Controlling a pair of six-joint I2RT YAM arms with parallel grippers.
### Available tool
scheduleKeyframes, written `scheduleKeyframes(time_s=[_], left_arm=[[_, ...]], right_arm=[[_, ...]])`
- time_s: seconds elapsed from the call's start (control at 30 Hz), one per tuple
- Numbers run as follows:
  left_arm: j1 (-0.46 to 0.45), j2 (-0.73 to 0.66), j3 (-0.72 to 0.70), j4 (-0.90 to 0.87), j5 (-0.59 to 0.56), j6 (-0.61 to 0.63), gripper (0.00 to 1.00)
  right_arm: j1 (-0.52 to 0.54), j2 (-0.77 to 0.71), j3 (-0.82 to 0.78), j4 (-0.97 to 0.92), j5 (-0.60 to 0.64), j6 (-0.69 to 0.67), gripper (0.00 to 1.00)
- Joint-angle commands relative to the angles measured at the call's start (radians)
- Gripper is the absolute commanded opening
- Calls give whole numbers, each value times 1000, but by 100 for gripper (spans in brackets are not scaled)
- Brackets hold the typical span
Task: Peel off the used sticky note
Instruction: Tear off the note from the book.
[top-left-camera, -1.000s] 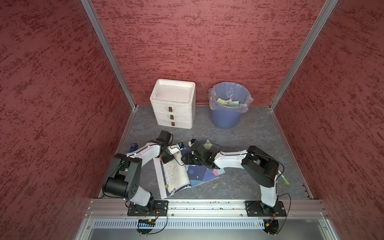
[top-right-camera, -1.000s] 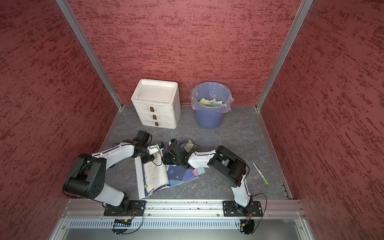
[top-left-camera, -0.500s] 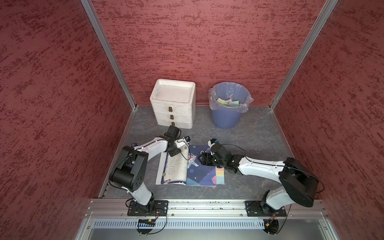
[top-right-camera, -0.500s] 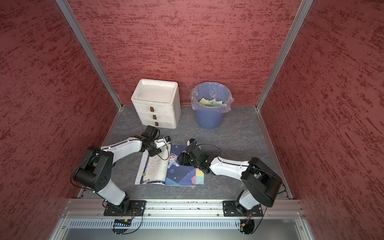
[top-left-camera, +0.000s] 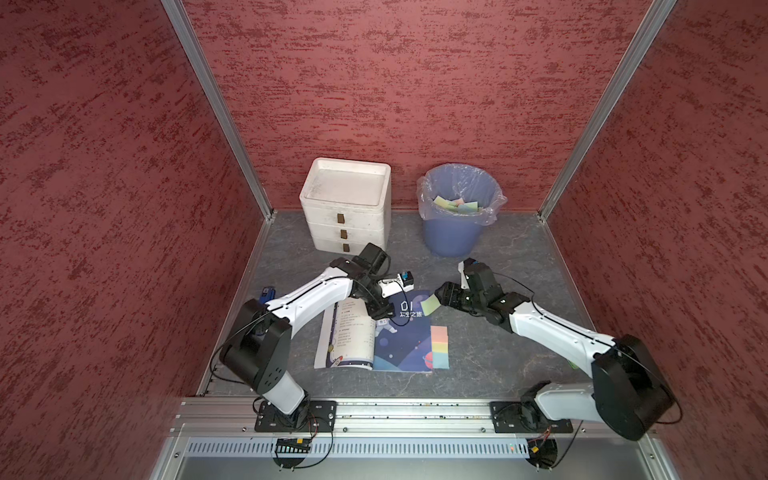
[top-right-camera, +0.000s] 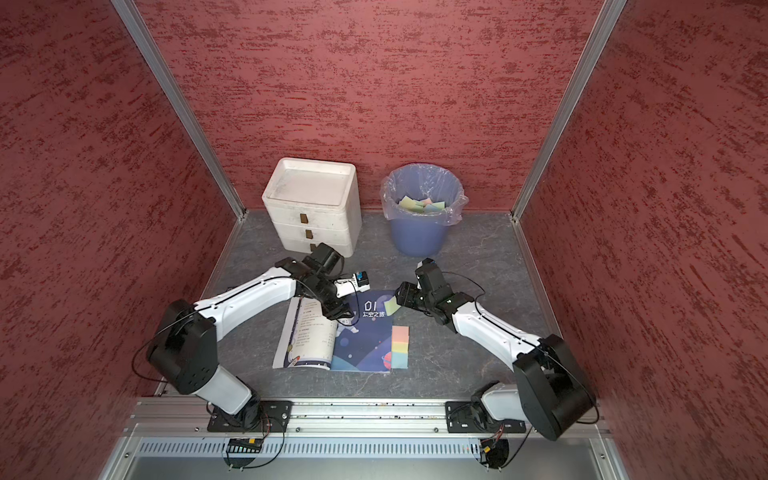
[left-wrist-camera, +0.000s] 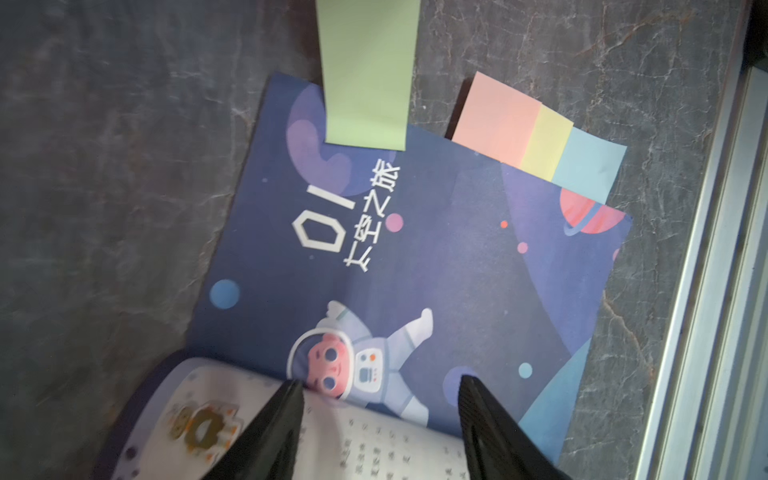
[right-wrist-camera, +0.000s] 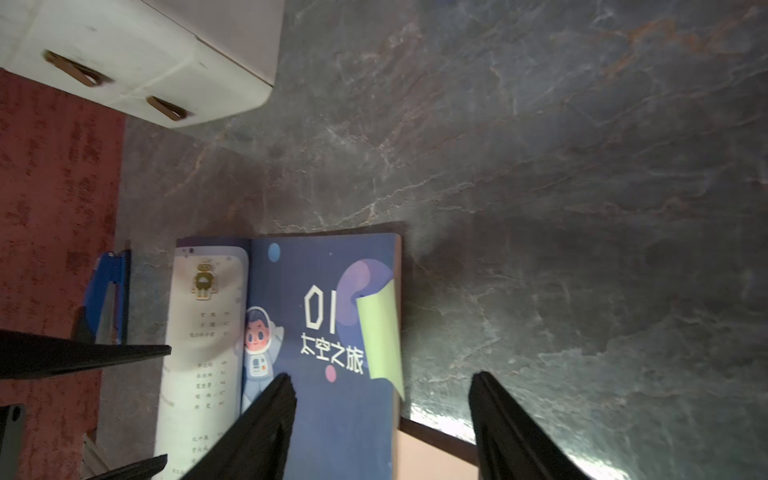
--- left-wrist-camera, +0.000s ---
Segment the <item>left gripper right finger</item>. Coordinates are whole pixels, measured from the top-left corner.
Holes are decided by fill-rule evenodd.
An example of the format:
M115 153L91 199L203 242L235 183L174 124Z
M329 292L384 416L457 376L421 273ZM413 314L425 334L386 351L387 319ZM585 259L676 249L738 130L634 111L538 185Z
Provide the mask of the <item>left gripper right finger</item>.
M458 411L472 480L566 480L480 379L464 375Z

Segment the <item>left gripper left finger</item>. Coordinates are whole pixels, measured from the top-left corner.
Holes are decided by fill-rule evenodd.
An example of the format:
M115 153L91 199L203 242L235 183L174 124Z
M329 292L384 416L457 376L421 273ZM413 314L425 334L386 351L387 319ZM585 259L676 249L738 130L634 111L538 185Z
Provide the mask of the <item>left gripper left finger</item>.
M292 479L304 412L303 392L299 381L285 381L202 479Z

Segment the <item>children's science magazine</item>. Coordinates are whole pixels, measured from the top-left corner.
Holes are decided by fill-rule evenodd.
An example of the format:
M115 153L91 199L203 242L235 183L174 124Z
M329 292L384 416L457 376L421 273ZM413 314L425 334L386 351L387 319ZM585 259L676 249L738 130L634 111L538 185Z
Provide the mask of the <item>children's science magazine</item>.
M631 218L416 127L325 134L319 86L272 75L185 345L94 478L202 479L297 380L292 479L470 479L464 375L557 467Z

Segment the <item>pink sticky note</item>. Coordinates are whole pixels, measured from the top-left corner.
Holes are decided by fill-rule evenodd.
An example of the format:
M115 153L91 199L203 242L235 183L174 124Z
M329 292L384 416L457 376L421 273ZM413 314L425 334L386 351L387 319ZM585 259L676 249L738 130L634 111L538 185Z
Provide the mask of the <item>pink sticky note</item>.
M542 103L477 72L452 141L520 168Z

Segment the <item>green sticky note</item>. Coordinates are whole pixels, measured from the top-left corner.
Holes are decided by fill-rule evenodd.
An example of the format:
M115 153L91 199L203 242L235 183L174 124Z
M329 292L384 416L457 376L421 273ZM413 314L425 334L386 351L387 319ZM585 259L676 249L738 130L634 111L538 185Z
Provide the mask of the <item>green sticky note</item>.
M316 3L326 141L403 151L421 3Z

